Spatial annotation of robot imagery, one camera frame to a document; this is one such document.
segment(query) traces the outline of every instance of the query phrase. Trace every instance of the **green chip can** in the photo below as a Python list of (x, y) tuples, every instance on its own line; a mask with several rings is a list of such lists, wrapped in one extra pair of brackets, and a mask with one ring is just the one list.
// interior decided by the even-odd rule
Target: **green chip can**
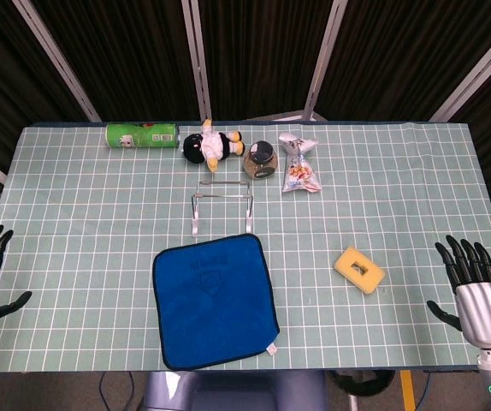
[(177, 147), (175, 124), (107, 124), (105, 140), (109, 147)]

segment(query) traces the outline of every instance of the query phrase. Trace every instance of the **jar lid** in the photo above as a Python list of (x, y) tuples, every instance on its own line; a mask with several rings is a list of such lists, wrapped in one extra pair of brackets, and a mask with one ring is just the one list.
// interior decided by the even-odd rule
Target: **jar lid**
[(251, 146), (250, 153), (256, 164), (266, 164), (274, 157), (274, 148), (266, 141), (258, 141)]

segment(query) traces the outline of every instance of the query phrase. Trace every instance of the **towel tag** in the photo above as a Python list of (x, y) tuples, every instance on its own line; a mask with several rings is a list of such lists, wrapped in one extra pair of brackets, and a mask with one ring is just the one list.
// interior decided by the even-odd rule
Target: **towel tag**
[(268, 351), (268, 353), (270, 355), (274, 355), (276, 354), (276, 352), (278, 351), (278, 348), (276, 348), (276, 346), (274, 345), (274, 343), (271, 343), (267, 348), (266, 350)]

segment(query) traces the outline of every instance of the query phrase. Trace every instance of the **glass jar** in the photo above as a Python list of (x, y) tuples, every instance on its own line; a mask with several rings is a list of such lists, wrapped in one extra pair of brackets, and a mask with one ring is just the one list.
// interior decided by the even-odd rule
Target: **glass jar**
[(244, 156), (244, 170), (256, 179), (272, 176), (278, 167), (278, 156), (274, 153), (274, 147), (266, 141), (258, 141)]

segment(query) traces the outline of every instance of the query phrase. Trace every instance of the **plush toy head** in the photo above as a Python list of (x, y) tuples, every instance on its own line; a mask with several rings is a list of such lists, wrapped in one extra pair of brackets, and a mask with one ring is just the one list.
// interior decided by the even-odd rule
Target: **plush toy head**
[(200, 164), (205, 161), (204, 154), (202, 154), (202, 135), (191, 134), (183, 141), (183, 153), (185, 158), (191, 163)]

